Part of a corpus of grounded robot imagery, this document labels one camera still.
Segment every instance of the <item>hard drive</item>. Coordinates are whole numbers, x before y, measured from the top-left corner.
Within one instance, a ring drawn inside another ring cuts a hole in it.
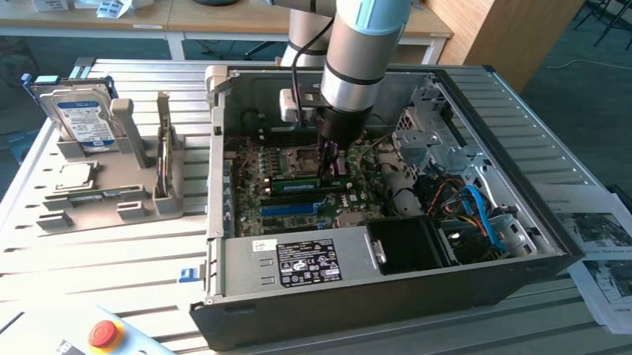
[[[115,138],[124,137],[124,131],[110,110],[111,82],[107,79],[41,81],[40,78],[31,87],[32,93],[55,122],[61,140],[79,142],[84,152],[119,150]]]

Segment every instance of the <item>paper document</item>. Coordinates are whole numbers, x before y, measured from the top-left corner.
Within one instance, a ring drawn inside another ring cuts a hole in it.
[[[130,10],[131,0],[104,1],[96,9],[96,17],[119,18]]]
[[[534,186],[585,252],[568,271],[595,320],[632,334],[632,215],[603,187]]]

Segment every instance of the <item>motherboard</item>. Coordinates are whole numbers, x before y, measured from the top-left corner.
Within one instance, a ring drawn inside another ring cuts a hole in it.
[[[383,217],[383,181],[373,165],[371,139],[338,158],[335,177],[317,177],[317,145],[277,146],[251,138],[224,158],[232,160],[235,236],[281,234],[357,226]]]

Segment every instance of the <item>blue pcie slot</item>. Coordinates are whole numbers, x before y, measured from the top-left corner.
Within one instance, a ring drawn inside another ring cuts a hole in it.
[[[262,217],[277,217],[294,216],[299,214],[318,214],[319,207],[323,205],[323,203],[325,201],[287,206],[263,206],[260,208],[260,215]]]

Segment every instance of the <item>table leg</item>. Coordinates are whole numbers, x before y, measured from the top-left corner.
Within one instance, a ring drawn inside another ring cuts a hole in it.
[[[182,41],[184,40],[184,33],[164,32],[164,39],[168,43],[168,52],[171,53],[172,61],[186,61],[184,48]]]
[[[441,52],[444,52],[444,46],[445,38],[434,38],[433,43],[428,46],[422,64],[434,65],[438,63],[438,57],[441,57]]]

